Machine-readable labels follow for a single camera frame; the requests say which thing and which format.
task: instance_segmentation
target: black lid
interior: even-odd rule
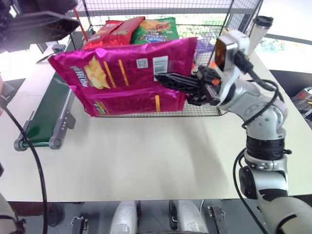
[[[254,23],[263,27],[271,27],[273,23],[273,18],[267,16],[257,16],[254,19]]]

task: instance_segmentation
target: metal mesh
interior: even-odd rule
[[[98,31],[106,20],[126,20],[135,16],[146,19],[175,17],[180,38],[197,37],[195,65],[214,63],[218,36],[237,29],[248,33],[262,0],[78,0],[76,8],[82,27],[88,33]],[[71,11],[70,17],[76,18]],[[75,49],[83,46],[81,28],[71,34]],[[201,117],[224,114],[217,108],[206,109],[185,104],[183,111],[128,114],[118,117]]]

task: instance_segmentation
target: robotic arm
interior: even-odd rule
[[[291,151],[284,149],[286,132],[282,128],[287,107],[283,100],[267,97],[253,83],[238,79],[240,70],[248,72],[260,86],[275,91],[274,96],[279,94],[276,85],[268,85],[253,72],[245,56],[248,47],[245,34],[230,31],[217,39],[215,70],[200,66],[190,78],[178,74],[160,74],[156,78],[168,88],[189,93],[190,104],[218,106],[243,119],[246,149],[237,160],[244,157],[247,166],[239,170],[241,191],[247,198],[256,199],[273,233],[311,234],[312,208],[288,197],[285,154]]]

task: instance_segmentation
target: white table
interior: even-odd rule
[[[274,80],[257,55],[257,74]],[[8,105],[24,123],[53,76],[40,64]],[[312,193],[312,132],[284,94],[290,195]],[[91,118],[75,99],[77,122],[60,150],[38,148],[49,201],[237,198],[232,179],[236,155],[245,147],[242,120],[221,117]],[[7,200],[41,201],[39,176],[30,150],[16,152],[19,131],[0,117],[0,191]]]

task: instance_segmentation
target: red chip bag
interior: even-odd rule
[[[122,24],[122,21],[109,20],[106,24],[95,33],[84,45],[83,49],[92,49],[109,45],[109,34]]]
[[[107,20],[106,24],[86,42],[83,49],[129,45],[132,33],[144,19],[144,16],[140,16],[126,21]]]

